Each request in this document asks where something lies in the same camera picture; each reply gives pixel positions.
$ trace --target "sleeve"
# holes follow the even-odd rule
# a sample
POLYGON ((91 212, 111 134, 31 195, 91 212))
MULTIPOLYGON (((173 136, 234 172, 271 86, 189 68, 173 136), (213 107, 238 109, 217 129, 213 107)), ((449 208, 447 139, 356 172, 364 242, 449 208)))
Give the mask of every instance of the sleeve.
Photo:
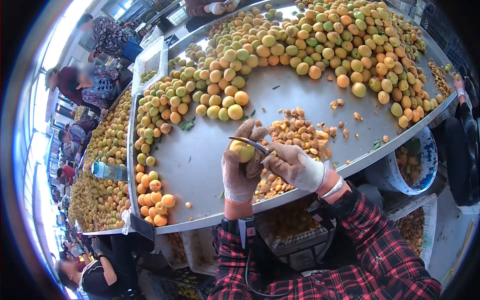
POLYGON ((185 0, 185 5, 187 7, 187 14, 190 17, 209 15, 204 10, 205 5, 200 4, 200 2, 201 1, 197 1, 197 0, 185 0))
MULTIPOLYGON (((217 282, 208 299, 252 299, 245 283, 248 252, 241 247, 240 237, 219 228, 218 241, 217 282)), ((255 266, 251 266, 249 273, 255 276, 255 266)))
POLYGON ((59 91, 67 97, 70 101, 73 101, 76 105, 80 106, 84 104, 82 99, 82 93, 72 93, 68 89, 69 81, 76 75, 74 67, 64 67, 58 74, 58 88, 59 91))
POLYGON ((473 119, 472 112, 466 102, 462 103, 460 106, 460 118, 462 119, 465 133, 467 134, 468 143, 472 146, 474 145, 476 148, 478 137, 477 128, 475 126, 476 122, 473 119))
POLYGON ((103 66, 103 65, 96 66, 95 73, 96 74, 101 74, 102 76, 107 75, 113 81, 116 81, 119 78, 119 73, 117 72, 117 70, 115 70, 113 68, 109 68, 107 66, 103 66))
POLYGON ((337 224, 357 248, 363 268, 375 278, 387 280, 388 287, 406 285, 417 295, 439 297, 440 283, 425 270, 423 261, 415 256, 394 222, 353 184, 348 184, 352 192, 346 192, 331 207, 338 217, 337 224))

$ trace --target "blue plastic bucket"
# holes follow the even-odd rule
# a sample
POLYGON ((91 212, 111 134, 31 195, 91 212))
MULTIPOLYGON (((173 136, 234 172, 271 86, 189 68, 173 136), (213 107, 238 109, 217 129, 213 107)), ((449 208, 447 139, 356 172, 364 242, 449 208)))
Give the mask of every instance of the blue plastic bucket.
POLYGON ((382 191, 402 192, 406 195, 418 195, 427 190, 437 174, 438 154, 433 135, 428 127, 419 131, 414 138, 420 140, 420 176, 409 187, 403 180, 396 163, 395 151, 389 153, 364 170, 367 181, 382 191))

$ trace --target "red shirt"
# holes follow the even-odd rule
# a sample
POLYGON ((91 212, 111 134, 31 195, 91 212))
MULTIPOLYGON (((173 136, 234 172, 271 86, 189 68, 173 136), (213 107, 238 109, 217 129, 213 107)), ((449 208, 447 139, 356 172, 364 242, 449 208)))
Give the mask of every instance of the red shirt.
POLYGON ((82 90, 78 90, 76 93, 72 93, 69 91, 68 86, 70 84, 70 80, 75 77, 77 74, 75 67, 64 67, 63 69, 58 72, 57 77, 59 83, 57 87, 59 91, 67 97, 70 101, 73 101, 76 105, 84 105, 84 101, 82 99, 82 90))
MULTIPOLYGON (((295 288, 282 299, 437 299, 441 284, 425 270, 422 259, 415 256, 395 223, 368 201, 365 195, 349 184, 352 191, 331 205, 341 227, 357 248, 360 265, 299 276, 293 280, 277 280, 262 285, 256 273, 255 252, 252 252, 248 281, 263 294, 281 294, 295 288)), ((216 286, 213 299, 259 298, 246 286, 245 265, 248 251, 240 237, 218 229, 219 244, 216 286)))
POLYGON ((65 165, 61 169, 67 179, 73 178, 75 176, 75 169, 70 167, 69 165, 65 165))

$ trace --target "water bottle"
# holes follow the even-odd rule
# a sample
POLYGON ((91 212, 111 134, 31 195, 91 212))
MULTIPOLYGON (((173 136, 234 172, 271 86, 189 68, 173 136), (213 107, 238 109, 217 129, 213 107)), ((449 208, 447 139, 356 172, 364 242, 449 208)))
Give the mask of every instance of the water bottle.
POLYGON ((95 177, 115 181, 128 181, 127 168, 99 161, 98 157, 91 166, 95 177))

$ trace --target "hand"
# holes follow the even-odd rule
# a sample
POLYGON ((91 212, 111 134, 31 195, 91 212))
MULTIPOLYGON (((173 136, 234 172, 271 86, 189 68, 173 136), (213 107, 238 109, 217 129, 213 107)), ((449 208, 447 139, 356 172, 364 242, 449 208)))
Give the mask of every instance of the hand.
POLYGON ((264 166, 280 176, 294 187, 315 192, 326 182, 330 163, 322 163, 310 158, 300 147, 271 143, 270 152, 276 151, 276 156, 268 155, 264 166))
POLYGON ((462 105, 466 101, 466 99, 465 99, 465 89, 463 88, 462 77, 459 76, 458 80, 457 80, 456 76, 457 76, 457 73, 453 72, 452 73, 453 87, 454 87, 456 93, 458 94, 458 101, 459 101, 460 105, 462 105))
POLYGON ((240 3, 240 0, 228 0, 224 2, 225 6, 227 7, 227 12, 234 11, 237 8, 239 3, 240 3))
POLYGON ((212 14, 223 14, 227 10, 227 7, 221 2, 214 2, 210 5, 206 5, 204 10, 206 12, 211 12, 212 14))
POLYGON ((456 72, 453 72, 452 79, 453 79, 453 87, 455 88, 455 90, 458 90, 459 88, 463 88, 462 77, 459 76, 458 80, 455 77, 456 77, 456 72))
POLYGON ((104 118, 107 116, 107 113, 108 113, 108 110, 106 108, 102 108, 101 112, 100 112, 100 118, 104 118))
POLYGON ((102 252, 99 240, 92 239, 92 250, 97 256, 102 252))
POLYGON ((93 62, 94 58, 95 58, 95 50, 92 50, 92 52, 90 52, 90 55, 88 55, 88 62, 93 62))
MULTIPOLYGON (((257 142, 268 133, 268 127, 258 127, 253 131, 253 119, 245 121, 235 132, 235 136, 250 138, 257 142)), ((255 150, 253 158, 245 165, 240 164, 237 152, 229 150, 231 142, 223 153, 222 173, 225 186, 225 200, 234 204, 243 204, 252 200, 253 193, 260 181, 263 166, 260 164, 262 155, 255 150)))

